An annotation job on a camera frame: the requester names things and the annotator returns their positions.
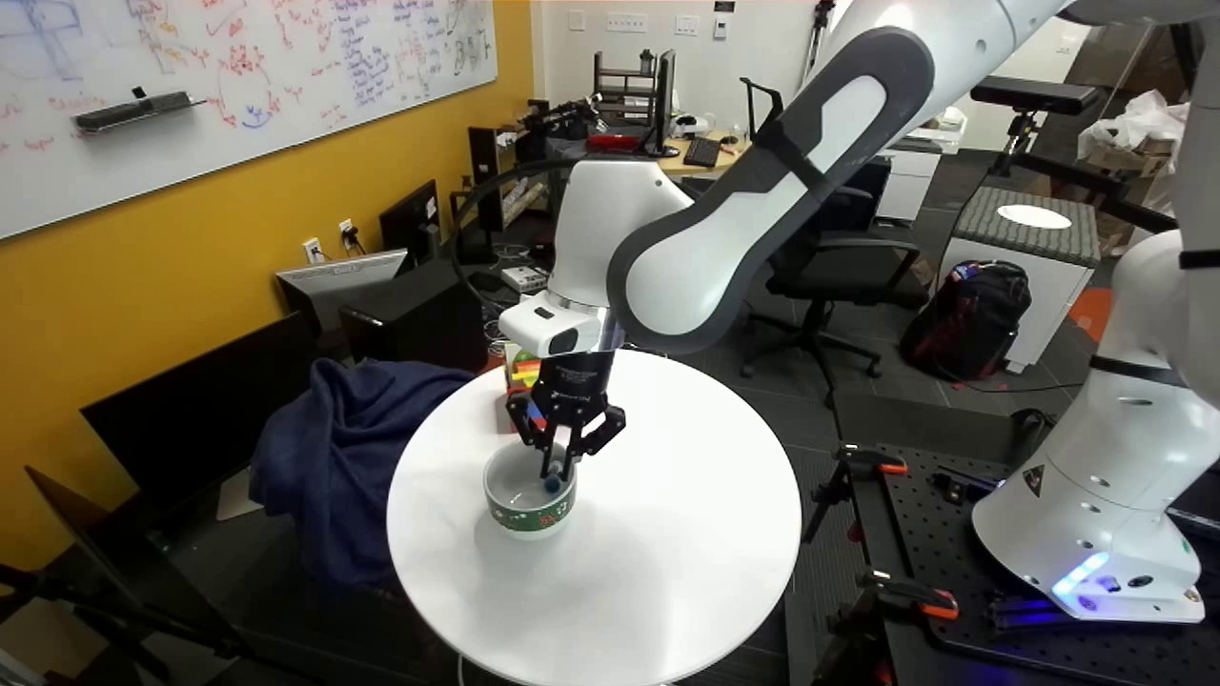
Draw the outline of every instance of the backpack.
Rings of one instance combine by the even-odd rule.
[[[913,321],[901,355],[947,382],[989,376],[1020,340],[1029,279],[1020,262],[964,261]]]

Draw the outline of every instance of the computer monitor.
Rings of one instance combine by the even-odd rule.
[[[410,267],[421,267],[431,261],[435,233],[439,233],[435,178],[416,188],[410,200],[394,201],[382,213],[382,246],[410,248]]]
[[[344,305],[359,303],[364,291],[385,286],[410,270],[411,253],[375,253],[335,262],[305,262],[275,270],[280,295],[291,314],[309,314],[314,337],[326,351],[344,351]]]
[[[314,323],[285,315],[80,416],[166,510],[197,502],[239,473],[270,411],[309,387]]]

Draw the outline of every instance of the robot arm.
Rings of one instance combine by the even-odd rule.
[[[994,74],[1067,0],[856,0],[824,68],[689,210],[624,238],[609,314],[628,340],[724,337],[751,279],[887,141]]]
[[[824,68],[689,206],[655,163],[575,163],[547,295],[499,327],[541,359],[716,342],[773,255],[871,155],[994,74],[1067,0],[856,0]]]
[[[541,455],[541,484],[565,491],[580,459],[598,455],[624,411],[609,404],[613,355],[514,359],[502,368],[509,416],[525,448]]]
[[[1182,233],[1124,253],[1087,387],[1036,455],[971,506],[971,529],[1004,567],[1078,622],[1192,627],[1205,618],[1203,562],[1166,506],[1220,448],[1220,200],[1209,191],[1220,145],[1220,6],[1078,0],[1073,16],[1101,25],[1121,9],[1205,31],[1177,155]]]

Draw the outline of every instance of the round white table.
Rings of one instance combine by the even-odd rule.
[[[741,648],[783,598],[801,491],[773,430],[720,382],[613,355],[624,430],[580,462],[574,515],[499,529],[487,459],[518,441],[502,369],[457,389],[405,449],[385,525],[422,622],[510,683],[675,683]]]

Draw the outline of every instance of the blue cloth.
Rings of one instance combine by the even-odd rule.
[[[344,587],[394,585],[385,498],[416,426],[471,375],[427,364],[314,364],[309,389],[256,448],[253,498],[295,515],[314,563]]]

